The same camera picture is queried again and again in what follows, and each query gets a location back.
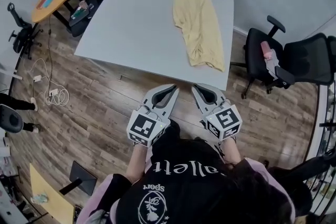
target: leg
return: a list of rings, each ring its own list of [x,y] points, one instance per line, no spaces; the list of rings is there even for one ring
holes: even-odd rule
[[[254,78],[250,78],[247,88],[245,89],[244,93],[242,93],[242,95],[241,95],[242,99],[246,99],[247,92],[249,91],[253,82],[254,82]]]
[[[69,26],[69,22],[59,13],[57,10],[53,12],[53,15],[62,23],[65,25],[65,27],[71,31],[71,27]]]
[[[14,110],[35,110],[35,105],[23,100],[17,100],[4,93],[0,93],[0,104],[4,104]]]
[[[32,123],[23,123],[23,130],[32,132],[34,130],[34,125]]]

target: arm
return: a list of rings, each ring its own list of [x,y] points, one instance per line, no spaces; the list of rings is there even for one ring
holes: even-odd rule
[[[224,161],[228,164],[237,164],[242,159],[238,151],[237,145],[233,137],[229,137],[222,141],[222,151],[224,153]]]
[[[131,160],[128,164],[125,177],[134,184],[145,171],[147,148],[141,144],[136,144],[133,149]]]
[[[109,212],[113,203],[142,177],[145,170],[146,154],[146,147],[140,144],[134,146],[125,176],[109,175],[85,204],[78,216],[77,224],[86,223],[89,217],[98,210]]]

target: black t-shirt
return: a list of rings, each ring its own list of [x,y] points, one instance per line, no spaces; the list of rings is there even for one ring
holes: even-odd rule
[[[155,152],[152,166],[119,200],[117,224],[206,223],[232,182],[219,154],[201,140]]]
[[[223,223],[224,212],[235,222],[241,202],[236,198],[237,186],[227,176],[219,152],[204,140],[154,147],[150,160],[149,169],[133,185],[122,175],[108,176],[86,203],[77,224]],[[247,159],[235,167],[242,176],[251,170],[258,170],[288,197],[261,163]]]

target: white cable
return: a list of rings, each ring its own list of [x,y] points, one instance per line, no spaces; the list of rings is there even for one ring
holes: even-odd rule
[[[43,94],[43,100],[44,100],[45,104],[47,104],[47,105],[54,104],[54,105],[65,106],[69,102],[69,99],[70,99],[69,92],[64,86],[59,85],[59,84],[50,80],[47,65],[46,65],[46,62],[44,61],[44,59],[42,59],[42,58],[37,59],[34,62],[33,67],[29,71],[27,71],[26,68],[25,68],[26,72],[30,73],[33,70],[33,68],[34,68],[34,66],[35,66],[35,64],[37,63],[38,60],[42,60],[43,63],[44,63],[44,66],[46,68],[47,75],[44,76],[44,77],[41,77],[41,80],[46,78],[48,80],[48,86],[47,86],[47,89],[44,92],[40,92],[39,94],[36,95],[36,97],[38,97],[40,94]],[[52,95],[51,98],[50,98],[49,93],[48,93],[48,89],[49,89],[49,86],[50,86],[51,83],[56,85],[56,86],[61,87],[62,89],[58,92],[57,95]]]

